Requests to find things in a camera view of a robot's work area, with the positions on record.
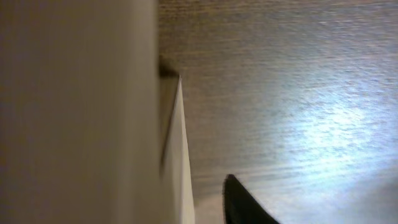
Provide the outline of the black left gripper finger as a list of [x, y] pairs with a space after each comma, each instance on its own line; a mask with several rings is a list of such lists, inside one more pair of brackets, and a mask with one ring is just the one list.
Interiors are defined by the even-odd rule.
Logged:
[[279, 224], [233, 174], [223, 183], [223, 211], [226, 224]]

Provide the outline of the brown cardboard box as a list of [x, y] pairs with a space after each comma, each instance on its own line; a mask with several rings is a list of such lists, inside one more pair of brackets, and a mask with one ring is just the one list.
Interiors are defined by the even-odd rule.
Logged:
[[194, 223], [157, 1], [1, 2], [1, 222]]

